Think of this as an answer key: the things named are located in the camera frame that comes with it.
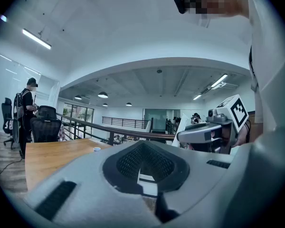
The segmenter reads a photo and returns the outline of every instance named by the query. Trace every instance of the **black shirt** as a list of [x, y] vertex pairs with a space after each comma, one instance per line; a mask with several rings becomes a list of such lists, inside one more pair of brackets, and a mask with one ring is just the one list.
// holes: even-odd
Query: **black shirt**
[[29, 111], [27, 109], [27, 105], [33, 105], [33, 96], [32, 93], [28, 89], [24, 89], [21, 92], [23, 99], [23, 109], [26, 114], [33, 114], [33, 111]]

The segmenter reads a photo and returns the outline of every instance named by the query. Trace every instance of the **cable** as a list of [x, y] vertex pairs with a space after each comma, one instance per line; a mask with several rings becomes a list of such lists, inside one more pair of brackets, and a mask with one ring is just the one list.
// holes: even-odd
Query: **cable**
[[3, 170], [0, 172], [0, 175], [1, 175], [1, 173], [9, 166], [9, 165], [11, 165], [11, 164], [13, 164], [13, 163], [17, 163], [17, 162], [20, 162], [20, 161], [14, 161], [14, 162], [12, 162], [12, 163], [9, 163], [6, 167], [4, 167], [3, 168]]

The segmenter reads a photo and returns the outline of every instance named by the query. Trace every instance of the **glass wall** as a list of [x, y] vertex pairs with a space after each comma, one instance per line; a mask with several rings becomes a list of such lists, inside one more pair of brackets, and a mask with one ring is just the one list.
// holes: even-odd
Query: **glass wall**
[[54, 106], [58, 81], [50, 79], [30, 68], [29, 65], [21, 65], [8, 55], [0, 54], [0, 130], [3, 126], [1, 104], [5, 98], [14, 102], [16, 93], [20, 93], [26, 86], [29, 78], [35, 78], [38, 83], [37, 92], [32, 92], [37, 105]]
[[[72, 118], [75, 118], [77, 120], [80, 121], [85, 121], [85, 122], [89, 122], [92, 123], [93, 121], [93, 113], [94, 113], [94, 109], [92, 108], [87, 108], [87, 107], [82, 107], [82, 106], [78, 106], [78, 105], [73, 105], [73, 104], [64, 104], [64, 108], [63, 108], [63, 115], [65, 116], [69, 116]], [[70, 120], [62, 118], [63, 122], [67, 122], [69, 123]], [[65, 126], [66, 129], [68, 129], [69, 131], [72, 129], [72, 132], [74, 132], [74, 128], [70, 127], [70, 126]], [[82, 131], [86, 131], [87, 133], [92, 134], [92, 128], [91, 127], [81, 127], [80, 125], [78, 126], [78, 128]], [[70, 135], [70, 137], [72, 139], [74, 138], [74, 134], [70, 133], [68, 131], [66, 131], [67, 135]], [[76, 135], [83, 138], [84, 137], [84, 133], [77, 130], [76, 131]]]

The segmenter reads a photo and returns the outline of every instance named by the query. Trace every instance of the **black slot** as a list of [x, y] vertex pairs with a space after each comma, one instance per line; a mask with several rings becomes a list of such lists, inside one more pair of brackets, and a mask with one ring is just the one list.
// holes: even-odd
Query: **black slot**
[[76, 183], [72, 181], [63, 181], [37, 206], [35, 211], [44, 218], [52, 220], [75, 186]]
[[215, 161], [215, 160], [209, 160], [207, 161], [207, 164], [209, 165], [214, 165], [214, 166], [218, 166], [218, 167], [221, 167], [221, 168], [225, 168], [225, 169], [228, 169], [230, 163], [226, 163], [226, 162], [222, 162], [222, 161]]

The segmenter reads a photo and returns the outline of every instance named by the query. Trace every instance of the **person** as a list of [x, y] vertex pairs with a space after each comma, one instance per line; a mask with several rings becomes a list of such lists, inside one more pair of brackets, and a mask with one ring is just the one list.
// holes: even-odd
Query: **person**
[[198, 124], [200, 122], [201, 122], [200, 115], [198, 115], [197, 113], [194, 113], [194, 115], [192, 115], [191, 117], [191, 124]]
[[23, 127], [24, 127], [24, 140], [27, 142], [31, 142], [31, 132], [32, 129], [30, 127], [30, 120], [34, 117], [34, 112], [37, 111], [37, 106], [33, 105], [33, 96], [32, 91], [35, 92], [36, 88], [38, 87], [38, 84], [36, 83], [35, 78], [30, 78], [27, 82], [27, 86], [22, 90], [22, 100], [23, 100], [23, 109], [24, 109], [24, 115], [23, 115]]
[[[268, 0], [198, 0], [196, 13], [217, 17], [241, 15], [250, 20], [252, 46], [249, 68], [251, 89], [255, 93], [257, 135], [285, 126], [284, 111], [279, 110], [285, 95], [285, 25]], [[238, 145], [244, 143], [245, 128], [239, 133]]]

